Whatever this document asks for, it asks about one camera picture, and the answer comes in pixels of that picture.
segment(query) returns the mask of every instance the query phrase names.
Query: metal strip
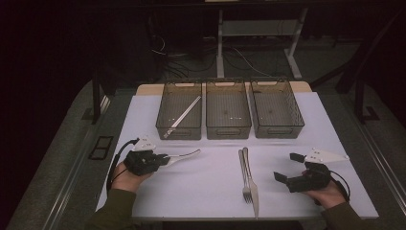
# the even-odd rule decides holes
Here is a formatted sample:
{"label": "metal strip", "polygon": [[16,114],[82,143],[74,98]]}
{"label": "metal strip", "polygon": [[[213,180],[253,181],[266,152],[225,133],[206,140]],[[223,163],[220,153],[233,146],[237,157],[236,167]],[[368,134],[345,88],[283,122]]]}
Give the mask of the metal strip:
{"label": "metal strip", "polygon": [[382,151],[380,150],[379,146],[373,140],[371,133],[367,130],[367,128],[359,123],[355,114],[351,110],[352,106],[350,104],[350,100],[345,98],[345,96],[341,96],[341,101],[344,102],[344,108],[350,115],[352,121],[356,124],[360,132],[364,137],[364,141],[370,147],[370,154],[373,161],[376,164],[376,167],[379,169],[380,173],[382,174],[385,182],[388,184],[389,189],[391,190],[392,194],[395,197],[397,204],[399,205],[400,209],[402,210],[403,214],[406,216],[406,192],[403,188],[402,184],[398,180],[397,176],[395,175],[394,171],[392,170],[391,166],[389,165],[388,161],[385,159]]}
{"label": "metal strip", "polygon": [[86,135],[80,145],[79,153],[75,159],[74,164],[72,165],[71,170],[68,173],[68,176],[65,179],[65,182],[60,189],[53,208],[51,209],[50,214],[47,217],[42,229],[56,229],[60,219],[62,218],[63,212],[68,204],[69,198],[72,191],[74,190],[80,173],[82,171],[84,159],[87,157],[87,152],[91,149],[92,141],[96,139],[96,134],[99,132],[102,121],[104,120],[104,114],[109,106],[109,100],[104,96],[103,103],[101,103],[101,116],[96,122],[95,125],[89,127],[89,130],[86,132]]}

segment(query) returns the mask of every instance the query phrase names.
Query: utensil handle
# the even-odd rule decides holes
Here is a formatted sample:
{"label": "utensil handle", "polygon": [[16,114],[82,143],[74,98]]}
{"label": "utensil handle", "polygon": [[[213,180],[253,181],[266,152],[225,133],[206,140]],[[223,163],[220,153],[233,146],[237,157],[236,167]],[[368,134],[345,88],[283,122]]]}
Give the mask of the utensil handle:
{"label": "utensil handle", "polygon": [[245,166],[246,166],[246,169],[247,169],[248,178],[252,178],[251,169],[250,169],[250,163],[248,161],[248,149],[246,147],[242,148],[242,154],[244,156],[244,162],[245,162]]}
{"label": "utensil handle", "polygon": [[242,150],[238,150],[238,155],[239,155],[239,163],[241,164],[241,171],[242,171],[242,178],[244,179],[244,184],[247,183],[247,171],[245,169],[245,160],[244,156],[242,155]]}

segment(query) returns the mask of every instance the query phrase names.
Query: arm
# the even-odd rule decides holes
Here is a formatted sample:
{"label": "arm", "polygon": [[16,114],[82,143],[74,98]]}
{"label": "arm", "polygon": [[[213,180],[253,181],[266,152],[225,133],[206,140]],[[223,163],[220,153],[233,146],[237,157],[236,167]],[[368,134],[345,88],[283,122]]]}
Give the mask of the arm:
{"label": "arm", "polygon": [[341,195],[337,185],[330,181],[327,187],[304,194],[319,200],[325,208],[322,216],[331,230],[374,230],[375,228],[362,220]]}
{"label": "arm", "polygon": [[114,176],[117,177],[113,180],[104,206],[86,222],[84,229],[135,229],[131,218],[135,193],[151,173],[138,176],[127,171],[125,165],[120,163]]}

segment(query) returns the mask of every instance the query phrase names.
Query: silverware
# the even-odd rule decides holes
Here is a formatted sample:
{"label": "silverware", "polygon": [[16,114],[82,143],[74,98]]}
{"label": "silverware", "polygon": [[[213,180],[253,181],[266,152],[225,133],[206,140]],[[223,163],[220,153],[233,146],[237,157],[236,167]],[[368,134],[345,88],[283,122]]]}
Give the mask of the silverware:
{"label": "silverware", "polygon": [[161,167],[167,167],[167,166],[175,163],[176,161],[180,161],[180,160],[183,160],[183,159],[187,159],[187,158],[196,156],[199,153],[200,153],[200,149],[198,149],[198,150],[196,150],[194,152],[187,153],[187,154],[182,154],[182,155],[168,155],[168,156],[165,157],[165,158],[167,158],[167,157],[169,158],[168,163],[166,165],[161,166]]}
{"label": "silverware", "polygon": [[170,136],[170,134],[176,130],[176,127],[179,125],[179,123],[182,122],[182,120],[186,117],[186,115],[188,115],[188,113],[192,110],[192,108],[194,107],[195,104],[197,104],[197,102],[201,99],[201,96],[197,96],[197,98],[194,100],[194,102],[192,102],[191,105],[189,105],[189,107],[185,110],[185,112],[182,113],[182,115],[180,115],[180,117],[176,120],[175,123],[173,123],[173,125],[168,129],[167,133],[164,134],[165,138],[168,138]]}
{"label": "silverware", "polygon": [[248,149],[247,148],[244,147],[242,149],[242,155],[244,156],[245,166],[246,166],[246,170],[247,170],[248,185],[250,186],[250,190],[251,190],[251,198],[253,201],[254,214],[255,214],[256,219],[258,219],[258,215],[259,215],[258,187],[254,183],[253,177],[251,175],[250,163],[248,162]]}
{"label": "silverware", "polygon": [[239,155],[239,163],[241,164],[242,178],[244,180],[244,188],[242,188],[242,196],[244,196],[245,202],[251,203],[253,200],[251,198],[251,190],[248,186],[247,171],[245,169],[245,160],[244,156],[242,155],[241,149],[238,151],[238,155]]}

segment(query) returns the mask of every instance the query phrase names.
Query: sleeve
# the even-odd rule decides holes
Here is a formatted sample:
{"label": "sleeve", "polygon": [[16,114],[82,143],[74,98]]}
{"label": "sleeve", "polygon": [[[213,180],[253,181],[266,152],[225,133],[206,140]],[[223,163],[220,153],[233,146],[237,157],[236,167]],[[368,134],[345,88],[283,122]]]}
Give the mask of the sleeve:
{"label": "sleeve", "polygon": [[339,204],[322,212],[328,229],[331,230],[376,230],[362,220],[348,202]]}
{"label": "sleeve", "polygon": [[131,217],[135,197],[128,191],[110,190],[104,206],[87,220],[84,229],[135,229]]}

